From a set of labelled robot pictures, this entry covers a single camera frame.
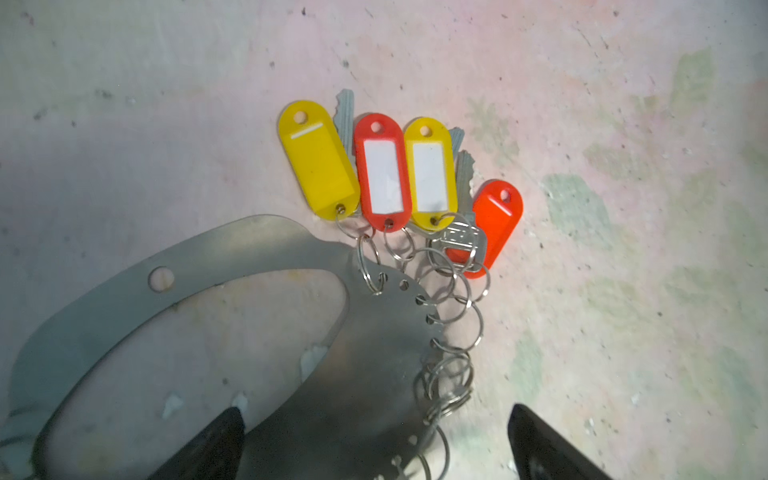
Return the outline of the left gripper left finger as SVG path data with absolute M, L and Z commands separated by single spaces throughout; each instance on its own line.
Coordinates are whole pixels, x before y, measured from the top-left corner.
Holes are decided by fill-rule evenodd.
M 233 480 L 244 451 L 241 411 L 229 407 L 161 465 L 149 480 Z

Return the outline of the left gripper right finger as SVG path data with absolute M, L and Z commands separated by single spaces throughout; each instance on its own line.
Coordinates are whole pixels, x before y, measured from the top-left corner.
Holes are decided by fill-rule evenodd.
M 516 403 L 507 435 L 522 480 L 610 480 L 610 477 L 531 408 Z

